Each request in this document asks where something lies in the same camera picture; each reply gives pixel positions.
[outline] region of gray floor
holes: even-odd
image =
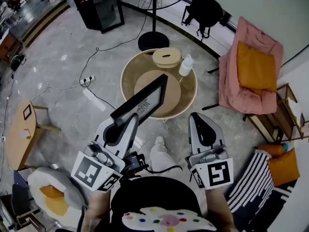
[[[25,50],[27,61],[15,73],[6,129],[10,126],[18,103],[22,99],[32,99],[42,92],[46,81],[57,88],[76,85],[82,68],[96,47],[105,49],[134,38],[141,29],[144,15],[128,8],[124,8],[124,15],[126,24],[105,34],[88,30],[75,9],[67,10],[49,25],[29,49]],[[151,28],[151,19],[147,18],[143,32],[150,31]],[[170,46],[180,49],[183,56],[190,53],[195,59],[198,92],[192,106],[181,116],[165,123],[148,119],[139,127],[137,137],[142,144],[140,152],[148,157],[155,138],[162,135],[171,156],[177,163],[185,166],[183,158],[190,152],[188,116],[193,111],[200,112],[222,128],[229,155],[234,160],[234,173],[237,175],[253,147],[263,142],[263,138],[249,121],[243,122],[242,114],[236,111],[224,107],[201,111],[203,106],[217,102],[218,73],[207,74],[207,70],[216,68],[218,61],[191,40],[160,22],[157,23],[157,31],[165,33],[170,39]],[[91,90],[118,107],[124,102],[120,91],[121,72],[125,64],[139,52],[137,41],[107,52],[99,52],[90,60],[83,77],[94,75],[96,80],[91,83]],[[7,83],[6,78],[2,79],[1,130],[5,100],[12,85],[12,82]],[[27,163],[36,166],[56,163],[67,173],[72,170],[78,151],[84,150],[100,122],[113,111],[109,105],[89,96],[82,87],[64,91],[48,89],[33,104],[47,106],[51,123],[62,131],[45,133],[34,147]],[[11,192],[12,182],[13,172],[5,159],[0,190]]]

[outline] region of black display cabinet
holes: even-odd
[[[74,0],[89,29],[102,33],[125,23],[120,0]]]

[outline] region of black backpack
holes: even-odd
[[[189,16],[183,21],[186,11],[188,11]],[[182,24],[186,26],[190,24],[192,19],[195,19],[199,23],[199,30],[202,34],[202,39],[209,38],[211,32],[211,27],[215,25],[223,17],[223,12],[220,4],[215,0],[193,0],[190,6],[186,6]],[[208,27],[207,37],[204,35],[205,28]]]

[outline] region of power strip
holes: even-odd
[[[90,81],[93,82],[95,80],[95,76],[92,75],[90,77],[84,78],[80,80],[81,85],[89,85]]]

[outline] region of fan base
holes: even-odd
[[[146,51],[149,49],[169,47],[169,39],[160,32],[147,32],[139,38],[139,49]]]

